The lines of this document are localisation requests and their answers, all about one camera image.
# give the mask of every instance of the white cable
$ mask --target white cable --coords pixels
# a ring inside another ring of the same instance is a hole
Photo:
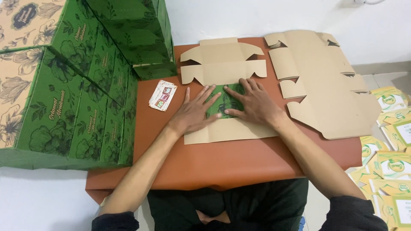
[[[378,0],[378,1],[376,1],[376,2],[372,2],[372,1],[370,1],[370,0],[365,0],[364,3],[365,3],[365,4],[368,4],[368,5],[376,5],[376,4],[379,4],[379,3],[383,2],[383,1],[385,1],[385,0]]]

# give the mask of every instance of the finger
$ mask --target finger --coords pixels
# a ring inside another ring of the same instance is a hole
[[[204,104],[204,106],[203,106],[204,109],[205,110],[209,109],[215,103],[215,101],[218,99],[218,97],[220,97],[220,96],[221,96],[221,92],[215,94],[208,102],[206,102]]]
[[[251,86],[250,86],[250,84],[247,82],[247,80],[241,78],[241,79],[239,80],[239,82],[240,82],[241,85],[244,87],[245,92],[251,91]]]
[[[257,86],[261,91],[266,91],[266,89],[264,88],[264,86],[261,83],[257,83]]]
[[[184,97],[183,104],[186,104],[188,102],[190,102],[190,87],[187,87],[187,89],[185,90],[185,97]]]
[[[204,120],[203,126],[209,125],[210,123],[218,120],[220,117],[222,117],[221,113],[210,115],[210,117],[208,117],[207,119]]]
[[[206,99],[210,96],[211,92],[214,91],[215,84],[208,88],[208,90],[200,97],[199,102],[204,103]]]
[[[226,109],[224,113],[226,113],[227,115],[231,115],[231,116],[237,116],[242,119],[245,118],[245,113],[243,111],[239,111],[235,109]]]
[[[240,94],[240,93],[238,93],[238,92],[235,92],[234,90],[232,90],[231,88],[229,88],[229,87],[227,87],[227,86],[224,86],[224,90],[225,90],[228,94],[230,94],[232,97],[234,97],[234,98],[236,98],[236,99],[238,99],[238,100],[240,100],[240,101],[241,101],[241,99],[243,98],[243,95],[242,95],[242,94]]]
[[[254,79],[247,79],[247,82],[250,84],[251,89],[258,90],[257,83]]]
[[[194,98],[194,100],[198,100],[201,96],[203,96],[203,94],[206,92],[206,90],[208,89],[208,85],[205,85],[203,87],[203,89],[200,91],[200,93]]]

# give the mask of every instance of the black sleeve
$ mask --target black sleeve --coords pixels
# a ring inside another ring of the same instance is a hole
[[[387,231],[387,224],[374,216],[371,201],[352,196],[338,196],[330,200],[330,211],[320,231]]]
[[[139,222],[132,212],[103,214],[91,223],[91,231],[136,231]]]

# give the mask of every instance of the person's left hand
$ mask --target person's left hand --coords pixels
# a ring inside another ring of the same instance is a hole
[[[190,101],[190,87],[185,92],[184,102],[168,123],[179,136],[205,128],[208,124],[221,117],[221,113],[211,115],[206,119],[206,111],[220,97],[221,92],[215,94],[208,102],[204,103],[214,90],[215,85],[206,85],[201,92]]]

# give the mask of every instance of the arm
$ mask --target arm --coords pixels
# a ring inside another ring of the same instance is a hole
[[[99,215],[128,211],[135,212],[140,207],[141,202],[147,195],[148,190],[150,190],[158,171],[176,141],[184,133],[200,130],[221,117],[219,113],[204,119],[206,110],[221,95],[218,93],[207,103],[203,104],[214,88],[215,85],[212,87],[205,86],[192,101],[190,101],[190,88],[187,88],[185,99],[180,109],[168,122],[153,144],[130,168],[102,207]]]
[[[335,196],[353,196],[365,199],[360,189],[341,167],[316,143],[308,138],[268,96],[263,85],[253,79],[240,79],[245,94],[224,89],[237,98],[244,111],[227,109],[226,114],[250,122],[266,124],[276,130],[293,153],[303,173],[328,199]]]

